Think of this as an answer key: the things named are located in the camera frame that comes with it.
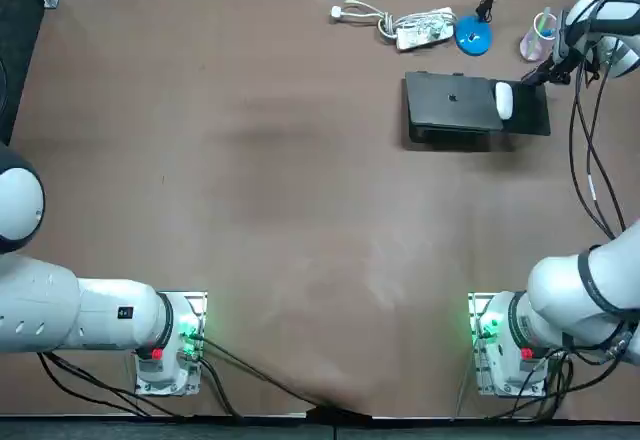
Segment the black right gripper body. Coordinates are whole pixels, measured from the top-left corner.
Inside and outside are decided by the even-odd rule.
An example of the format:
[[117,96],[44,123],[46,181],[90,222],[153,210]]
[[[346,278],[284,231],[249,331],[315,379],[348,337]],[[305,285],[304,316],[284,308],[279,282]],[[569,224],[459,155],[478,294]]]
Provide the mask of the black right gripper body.
[[548,60],[549,71],[555,71],[560,74],[560,82],[551,84],[570,84],[572,72],[575,70],[575,54],[573,52],[569,52],[564,56],[550,54]]

